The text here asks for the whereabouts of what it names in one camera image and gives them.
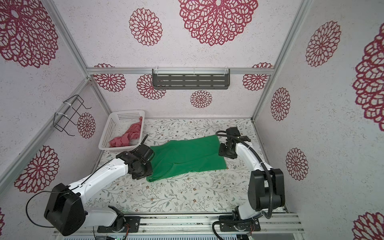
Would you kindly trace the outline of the green tank top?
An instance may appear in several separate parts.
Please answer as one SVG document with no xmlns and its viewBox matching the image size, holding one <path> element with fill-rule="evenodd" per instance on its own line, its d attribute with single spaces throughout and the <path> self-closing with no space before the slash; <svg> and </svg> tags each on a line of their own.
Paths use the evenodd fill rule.
<svg viewBox="0 0 384 240">
<path fill-rule="evenodd" d="M 219 155 L 218 136 L 169 141 L 164 145 L 152 146 L 155 156 L 151 160 L 153 174 L 146 178 L 150 183 L 187 174 L 225 170 L 224 157 Z"/>
</svg>

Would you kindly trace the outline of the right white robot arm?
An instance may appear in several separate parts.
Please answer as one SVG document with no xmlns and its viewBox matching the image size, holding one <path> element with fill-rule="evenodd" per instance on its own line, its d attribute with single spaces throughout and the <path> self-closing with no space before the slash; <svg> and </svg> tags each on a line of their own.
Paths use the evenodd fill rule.
<svg viewBox="0 0 384 240">
<path fill-rule="evenodd" d="M 216 136 L 225 137 L 220 144 L 219 155 L 229 159 L 241 159 L 250 172 L 248 200 L 233 210 L 234 221 L 254 220 L 260 217 L 270 219 L 273 210 L 285 205 L 284 174 L 271 167 L 257 153 L 247 136 L 242 136 L 237 127 L 217 131 Z"/>
</svg>

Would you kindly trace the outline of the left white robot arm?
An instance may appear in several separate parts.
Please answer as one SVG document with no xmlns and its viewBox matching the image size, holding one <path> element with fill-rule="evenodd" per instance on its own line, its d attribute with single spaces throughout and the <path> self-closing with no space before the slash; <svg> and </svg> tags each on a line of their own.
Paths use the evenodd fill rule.
<svg viewBox="0 0 384 240">
<path fill-rule="evenodd" d="M 122 211 L 113 206 L 87 208 L 86 203 L 122 176 L 129 174 L 134 180 L 139 180 L 152 175 L 154 155 L 150 147 L 140 144 L 129 152 L 121 152 L 84 179 L 68 186 L 56 185 L 48 200 L 45 219 L 63 236 L 85 227 L 106 227 L 112 232 L 124 230 L 127 224 Z"/>
</svg>

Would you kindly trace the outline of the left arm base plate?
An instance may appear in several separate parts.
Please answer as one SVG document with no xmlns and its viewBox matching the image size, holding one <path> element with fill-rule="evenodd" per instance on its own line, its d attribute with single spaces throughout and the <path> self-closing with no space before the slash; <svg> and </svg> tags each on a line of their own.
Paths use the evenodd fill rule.
<svg viewBox="0 0 384 240">
<path fill-rule="evenodd" d="M 109 227 L 99 226 L 97 233 L 137 233 L 140 226 L 141 217 L 125 216 L 117 220 Z"/>
</svg>

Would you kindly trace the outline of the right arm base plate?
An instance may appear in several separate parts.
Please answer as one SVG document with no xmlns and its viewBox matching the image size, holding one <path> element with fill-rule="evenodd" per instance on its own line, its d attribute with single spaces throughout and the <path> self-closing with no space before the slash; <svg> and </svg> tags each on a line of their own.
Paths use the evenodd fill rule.
<svg viewBox="0 0 384 240">
<path fill-rule="evenodd" d="M 233 220 L 232 216 L 219 216 L 219 221 L 221 232 L 259 232 L 261 230 L 258 219 L 239 223 Z"/>
</svg>

